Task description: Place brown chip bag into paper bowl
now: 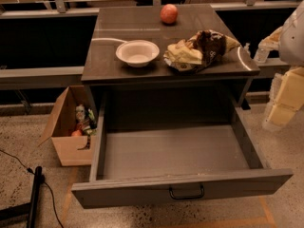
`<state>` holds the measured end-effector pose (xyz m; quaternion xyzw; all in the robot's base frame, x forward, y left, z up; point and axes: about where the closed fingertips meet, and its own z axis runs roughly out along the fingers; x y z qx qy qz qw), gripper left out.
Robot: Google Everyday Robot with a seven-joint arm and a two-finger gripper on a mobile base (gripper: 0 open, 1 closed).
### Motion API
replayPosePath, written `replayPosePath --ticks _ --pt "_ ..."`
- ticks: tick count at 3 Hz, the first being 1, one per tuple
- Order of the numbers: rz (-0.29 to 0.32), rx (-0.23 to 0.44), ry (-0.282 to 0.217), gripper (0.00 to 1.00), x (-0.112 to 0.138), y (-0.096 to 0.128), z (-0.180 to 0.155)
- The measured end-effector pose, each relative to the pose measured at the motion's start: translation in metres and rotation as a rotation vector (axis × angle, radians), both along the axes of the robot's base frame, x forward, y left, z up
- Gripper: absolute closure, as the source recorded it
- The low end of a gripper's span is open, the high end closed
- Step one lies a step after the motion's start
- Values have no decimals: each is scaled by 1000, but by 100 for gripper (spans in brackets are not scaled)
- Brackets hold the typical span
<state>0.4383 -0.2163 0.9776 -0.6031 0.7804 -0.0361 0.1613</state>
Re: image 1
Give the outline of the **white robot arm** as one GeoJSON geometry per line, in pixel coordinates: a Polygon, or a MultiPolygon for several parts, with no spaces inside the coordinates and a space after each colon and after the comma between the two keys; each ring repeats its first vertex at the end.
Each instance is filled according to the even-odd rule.
{"type": "Polygon", "coordinates": [[[304,1],[285,21],[278,51],[283,62],[291,66],[304,66],[304,1]]]}

